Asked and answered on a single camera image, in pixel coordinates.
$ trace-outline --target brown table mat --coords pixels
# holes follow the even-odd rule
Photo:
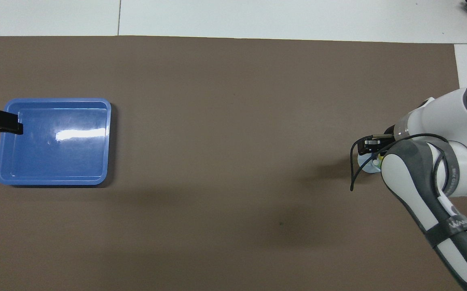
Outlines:
[[[380,175],[349,191],[348,164],[457,88],[450,44],[0,37],[0,109],[113,105],[101,187],[0,184],[0,291],[460,290]]]

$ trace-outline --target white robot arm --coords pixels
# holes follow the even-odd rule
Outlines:
[[[383,136],[394,141],[383,148],[383,181],[467,290],[467,218],[448,200],[467,196],[467,88],[426,100],[391,129]]]

